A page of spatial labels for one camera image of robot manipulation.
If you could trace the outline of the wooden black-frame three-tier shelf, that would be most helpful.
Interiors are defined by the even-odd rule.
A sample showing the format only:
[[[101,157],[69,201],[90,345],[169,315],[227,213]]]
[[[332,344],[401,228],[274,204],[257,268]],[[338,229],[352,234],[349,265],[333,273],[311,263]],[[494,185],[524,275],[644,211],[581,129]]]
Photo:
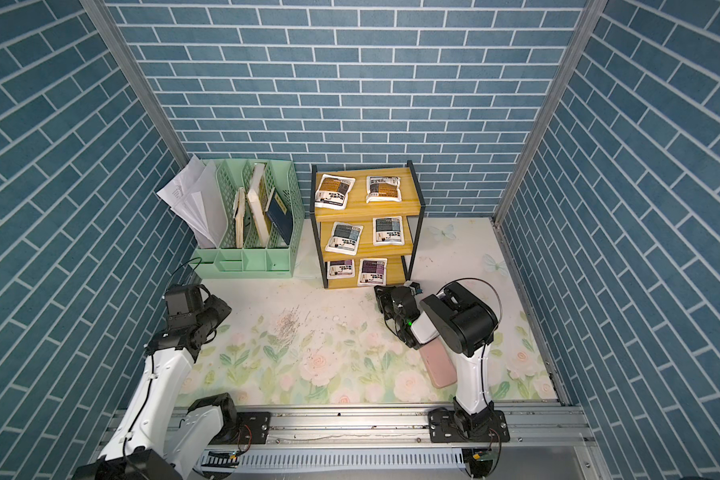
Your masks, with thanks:
[[[321,170],[316,164],[311,166],[311,193],[315,194],[323,178],[333,175],[355,180],[353,188],[347,194],[347,206],[343,210],[319,207],[314,198],[310,199],[311,215],[315,245],[321,270],[323,287],[326,289],[355,288],[358,280],[350,278],[331,278],[328,274],[329,263],[338,260],[352,260],[354,272],[362,270],[361,262],[366,258],[384,258],[386,264],[386,283],[401,285],[411,279],[416,259],[418,243],[425,214],[426,202],[422,193],[418,175],[412,161],[405,165],[354,169],[354,170]],[[367,178],[370,176],[398,177],[402,199],[399,202],[382,201],[368,202]],[[375,245],[373,243],[375,218],[399,217],[404,243],[401,245]],[[336,222],[361,226],[363,228],[358,250],[354,256],[336,252],[328,252],[325,247],[333,233]]]

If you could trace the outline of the teal coffee bag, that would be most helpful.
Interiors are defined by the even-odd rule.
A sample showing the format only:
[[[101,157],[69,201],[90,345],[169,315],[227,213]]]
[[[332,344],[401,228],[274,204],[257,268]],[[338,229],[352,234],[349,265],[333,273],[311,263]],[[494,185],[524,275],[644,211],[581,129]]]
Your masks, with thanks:
[[[373,245],[402,246],[405,244],[401,216],[380,217],[373,219]]]
[[[359,249],[362,232],[362,225],[335,222],[326,243],[325,251],[355,256]]]

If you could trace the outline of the purple coffee bag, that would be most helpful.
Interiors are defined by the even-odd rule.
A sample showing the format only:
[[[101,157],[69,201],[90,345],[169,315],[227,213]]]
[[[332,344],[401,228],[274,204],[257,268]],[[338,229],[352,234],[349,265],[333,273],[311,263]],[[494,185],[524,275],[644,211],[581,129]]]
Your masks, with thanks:
[[[364,258],[360,261],[357,275],[358,286],[386,286],[387,285],[387,259]]]
[[[327,263],[327,278],[329,280],[353,278],[355,275],[356,269],[353,259],[332,260]]]

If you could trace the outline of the yellow coffee bag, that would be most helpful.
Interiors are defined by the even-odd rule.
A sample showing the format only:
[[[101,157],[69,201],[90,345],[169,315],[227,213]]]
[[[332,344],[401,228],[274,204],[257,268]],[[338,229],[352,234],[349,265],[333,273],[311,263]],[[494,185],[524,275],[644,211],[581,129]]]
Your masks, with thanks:
[[[315,191],[315,206],[332,210],[344,210],[355,178],[324,174]]]
[[[366,202],[401,202],[401,178],[397,176],[368,176]]]

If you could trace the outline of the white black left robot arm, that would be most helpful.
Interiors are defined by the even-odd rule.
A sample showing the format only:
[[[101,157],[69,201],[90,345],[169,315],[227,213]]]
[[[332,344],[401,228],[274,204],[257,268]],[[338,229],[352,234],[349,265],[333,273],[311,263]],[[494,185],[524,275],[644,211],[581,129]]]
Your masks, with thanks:
[[[143,374],[126,412],[98,458],[77,468],[75,479],[186,479],[208,445],[240,438],[227,393],[195,401],[166,438],[182,385],[231,308],[202,284],[173,285],[164,300],[166,327],[145,347]]]

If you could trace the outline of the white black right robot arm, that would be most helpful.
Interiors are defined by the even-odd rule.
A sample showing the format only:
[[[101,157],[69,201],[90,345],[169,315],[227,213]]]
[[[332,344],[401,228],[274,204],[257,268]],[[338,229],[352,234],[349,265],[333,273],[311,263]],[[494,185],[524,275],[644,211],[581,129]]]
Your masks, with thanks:
[[[387,329],[407,347],[423,350],[438,342],[456,375],[451,427],[461,438],[499,439],[491,423],[499,419],[487,388],[485,357],[500,325],[503,308],[493,309],[453,280],[418,301],[418,284],[376,286],[375,299]]]

